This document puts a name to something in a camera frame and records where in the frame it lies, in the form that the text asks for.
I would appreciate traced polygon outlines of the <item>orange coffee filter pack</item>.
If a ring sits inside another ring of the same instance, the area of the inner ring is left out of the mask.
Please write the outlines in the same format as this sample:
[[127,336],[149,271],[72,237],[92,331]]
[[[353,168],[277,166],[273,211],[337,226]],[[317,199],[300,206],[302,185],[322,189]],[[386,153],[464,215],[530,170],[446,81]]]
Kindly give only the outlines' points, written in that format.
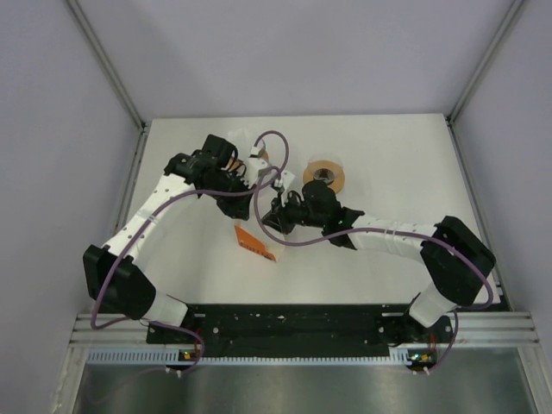
[[234,221],[234,229],[238,244],[251,253],[277,262],[285,250],[283,244],[268,237],[253,221]]

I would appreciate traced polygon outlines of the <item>clear glass dripper cone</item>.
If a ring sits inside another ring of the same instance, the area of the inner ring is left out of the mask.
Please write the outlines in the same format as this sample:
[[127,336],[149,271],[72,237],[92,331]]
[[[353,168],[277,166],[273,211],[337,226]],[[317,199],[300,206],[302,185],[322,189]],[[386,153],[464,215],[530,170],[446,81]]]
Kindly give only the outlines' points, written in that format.
[[342,161],[334,154],[315,154],[310,157],[306,171],[314,180],[330,185],[343,175]]

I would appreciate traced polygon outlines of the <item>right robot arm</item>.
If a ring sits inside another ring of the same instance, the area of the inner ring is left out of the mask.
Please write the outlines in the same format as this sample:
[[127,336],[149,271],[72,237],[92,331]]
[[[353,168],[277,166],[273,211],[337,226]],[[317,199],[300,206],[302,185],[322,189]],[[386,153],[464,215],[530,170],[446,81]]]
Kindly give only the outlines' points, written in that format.
[[483,310],[492,304],[488,277],[496,258],[455,216],[445,216],[436,224],[385,220],[342,206],[326,184],[311,181],[301,192],[281,192],[265,215],[255,217],[271,239],[288,235],[297,226],[316,228],[322,233],[320,242],[392,254],[424,265],[430,283],[414,297],[402,321],[405,335],[415,342],[429,336],[435,322],[451,311]]

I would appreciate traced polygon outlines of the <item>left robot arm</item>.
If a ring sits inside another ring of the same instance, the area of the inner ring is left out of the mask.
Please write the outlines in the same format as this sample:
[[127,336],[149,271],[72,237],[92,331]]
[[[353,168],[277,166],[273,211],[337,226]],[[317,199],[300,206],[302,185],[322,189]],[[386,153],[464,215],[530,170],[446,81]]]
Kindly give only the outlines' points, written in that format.
[[94,312],[102,306],[133,320],[166,325],[169,336],[186,342],[195,334],[187,305],[159,291],[147,277],[147,264],[167,232],[183,212],[203,195],[216,200],[232,219],[247,220],[260,169],[266,166],[265,147],[254,144],[248,156],[216,135],[208,135],[192,154],[176,154],[158,184],[129,221],[103,246],[84,253],[85,277]]

